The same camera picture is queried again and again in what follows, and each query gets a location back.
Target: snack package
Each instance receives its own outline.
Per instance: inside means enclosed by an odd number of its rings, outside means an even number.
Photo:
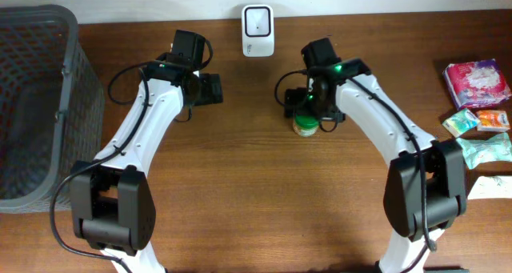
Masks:
[[[469,109],[455,113],[442,123],[442,125],[455,137],[475,128],[480,120]]]
[[[450,64],[443,76],[457,110],[494,106],[512,96],[494,59]]]
[[[466,165],[474,169],[478,164],[508,161],[512,162],[512,144],[507,133],[497,134],[488,140],[465,140],[457,138],[462,147]]]
[[[510,130],[509,120],[504,110],[481,110],[477,112],[480,124],[477,130],[505,132]]]

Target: wooden table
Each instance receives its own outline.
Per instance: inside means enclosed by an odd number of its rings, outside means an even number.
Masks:
[[[176,29],[211,40],[205,72],[222,76],[224,103],[194,108],[190,122],[171,126],[149,173],[158,212],[152,243],[174,271],[347,270],[371,266],[385,252],[387,168],[372,143],[349,118],[332,134],[298,137],[274,101],[278,78],[304,67],[300,50],[308,42],[329,36],[342,58],[362,58],[390,98],[441,140],[450,135],[440,119],[454,113],[440,78],[446,65],[496,58],[512,80],[512,10],[278,18],[269,58],[242,55],[239,20],[86,25],[80,42],[107,84],[122,68],[169,50]],[[121,82],[117,97],[135,94],[135,73]],[[283,86],[302,83],[297,77]],[[106,102],[103,144],[128,110]],[[479,175],[512,175],[512,164],[481,165],[468,173],[469,186]],[[469,201],[427,265],[510,271],[511,206]],[[114,272],[108,262],[61,249],[48,214],[0,219],[1,272]],[[89,249],[72,235],[70,212],[58,213],[58,227],[70,245]]]

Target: wire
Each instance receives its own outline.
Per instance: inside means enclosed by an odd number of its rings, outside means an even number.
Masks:
[[[411,272],[416,267],[416,265],[418,265],[418,263],[420,261],[422,261],[422,258],[423,258],[423,256],[425,256],[427,249],[428,249],[427,245],[423,246],[423,248],[419,252],[418,256],[416,256],[416,259],[404,271],[401,271],[400,273]]]
[[[205,38],[205,43],[206,43],[206,46],[208,46],[208,51],[210,52],[210,54],[208,56],[208,59],[205,62],[203,62],[197,70],[202,70],[202,69],[206,68],[206,66],[208,66],[208,64],[210,64],[211,59],[214,57],[214,49],[211,47],[210,41],[208,41],[208,39]]]
[[[330,132],[334,132],[334,130],[336,130],[336,128],[338,128],[338,120],[334,121],[334,126],[330,129],[330,130],[326,130],[323,125],[322,125],[322,120],[320,120],[320,130],[326,132],[326,133],[330,133]]]
[[[306,90],[309,90],[310,88],[310,76],[307,74],[307,70],[305,69],[302,69],[302,70],[295,70],[295,71],[291,71],[291,72],[288,72],[286,74],[284,74],[280,79],[279,81],[275,84],[275,88],[274,88],[274,98],[275,98],[275,101],[287,108],[287,109],[296,109],[296,108],[299,108],[300,106],[304,105],[304,103],[306,103],[307,101],[307,94],[306,96],[304,96],[304,99],[299,103],[299,104],[295,104],[295,105],[288,105],[288,104],[285,104],[284,102],[282,102],[281,100],[279,100],[279,95],[278,95],[278,89],[279,89],[279,85],[281,85],[281,82],[282,80],[284,80],[286,77],[292,75],[292,74],[304,74],[307,76],[307,80],[306,80]]]
[[[142,62],[142,63],[139,63],[139,64],[135,64],[135,65],[129,66],[129,67],[127,67],[127,68],[123,69],[123,70],[120,70],[120,71],[119,71],[119,72],[118,72],[118,73],[117,73],[117,74],[116,74],[116,75],[115,75],[115,76],[110,80],[109,85],[107,86],[107,90],[106,90],[106,92],[107,92],[107,94],[109,95],[109,99],[110,99],[112,102],[114,102],[114,103],[116,103],[116,104],[118,104],[118,105],[129,105],[129,104],[131,104],[131,103],[135,102],[135,99],[136,99],[137,97],[135,97],[135,98],[133,98],[133,99],[131,99],[131,100],[129,100],[129,101],[119,101],[119,100],[115,99],[114,97],[112,97],[112,86],[114,85],[115,81],[119,78],[119,76],[121,76],[122,74],[125,74],[125,73],[126,73],[127,71],[129,71],[129,70],[132,70],[132,69],[135,69],[135,68],[140,68],[140,67],[142,67],[142,66],[145,66],[145,65],[147,65],[147,64],[149,64],[149,63],[151,63],[151,62],[153,62],[153,61]]]
[[[134,69],[134,66],[130,66],[129,69],[122,70],[122,72],[126,72],[126,71],[128,71],[130,69]],[[137,130],[140,127],[140,125],[142,123],[142,120],[144,119],[144,116],[146,115],[147,108],[150,106],[150,104],[149,104],[149,101],[150,101],[150,93],[149,93],[150,92],[150,88],[149,88],[148,83],[147,83],[148,80],[147,80],[147,77],[144,75],[144,71],[143,70],[141,70],[139,68],[139,72],[141,73],[142,81],[144,83],[144,90],[145,90],[146,98],[144,100],[144,103],[142,104],[143,105],[142,112],[138,116],[137,122],[135,123],[134,128],[132,129],[132,131],[130,132],[130,134],[126,138],[126,140],[121,144],[120,147],[114,147],[115,150],[114,150],[114,152],[112,154],[106,156],[103,159],[99,159],[99,160],[94,161],[89,166],[83,167],[80,170],[75,171],[73,174],[71,174],[71,175],[67,176],[65,179],[63,179],[59,183],[59,185],[57,186],[57,190],[54,192],[54,194],[52,195],[52,198],[50,200],[50,226],[51,226],[52,233],[54,234],[54,237],[57,240],[57,243],[62,248],[66,249],[67,251],[69,251],[71,253],[75,253],[75,254],[80,255],[80,256],[86,256],[86,257],[91,257],[91,258],[97,258],[97,259],[103,259],[103,260],[108,260],[108,261],[116,262],[123,269],[125,269],[127,273],[132,273],[132,272],[128,268],[128,266],[120,258],[113,257],[113,256],[100,255],[100,254],[95,254],[95,253],[90,253],[90,252],[85,252],[85,251],[80,251],[78,249],[72,248],[69,245],[67,245],[64,242],[64,240],[62,240],[62,237],[60,236],[60,234],[58,233],[58,230],[57,230],[57,225],[55,223],[55,204],[57,202],[58,193],[62,190],[62,188],[67,183],[69,183],[76,176],[78,176],[80,174],[83,174],[83,173],[85,173],[85,172],[87,172],[89,170],[93,170],[94,168],[96,168],[100,164],[102,164],[104,162],[107,162],[107,161],[113,159],[114,157],[116,157],[117,155],[121,154],[122,151],[126,148],[126,146],[128,146],[128,144],[130,144],[131,139],[135,136],[135,133],[137,133]]]
[[[187,120],[178,120],[174,118],[175,122],[189,122],[192,119],[192,106],[189,106],[189,118]]]
[[[403,130],[406,132],[409,140],[413,143],[414,149],[416,150],[416,153],[418,155],[418,162],[419,162],[419,171],[420,171],[420,178],[421,178],[421,184],[422,184],[422,229],[423,229],[423,237],[425,238],[426,246],[429,250],[432,252],[436,252],[437,245],[434,240],[430,239],[429,236],[429,229],[428,229],[428,222],[426,217],[426,169],[425,169],[425,161],[422,157],[422,150],[419,147],[418,141],[416,140],[416,136],[409,130],[409,127],[403,122],[402,118],[398,115],[398,113],[391,108],[390,105],[388,105],[386,102],[382,101],[377,94],[371,92],[368,90],[365,86],[363,86],[360,82],[356,81],[354,78],[347,78],[351,82],[353,82],[355,85],[357,85],[361,90],[365,91],[369,96],[371,96],[375,101],[379,102],[382,106],[384,106],[400,123],[400,126],[402,126]]]

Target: basket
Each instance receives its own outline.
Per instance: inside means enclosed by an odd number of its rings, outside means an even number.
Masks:
[[[101,146],[103,89],[62,6],[0,9],[0,212],[48,211]],[[56,210],[69,210],[63,188]]]

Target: paper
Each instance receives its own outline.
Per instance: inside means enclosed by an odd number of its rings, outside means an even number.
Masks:
[[[498,198],[512,199],[512,176],[478,177],[468,196],[468,200]]]

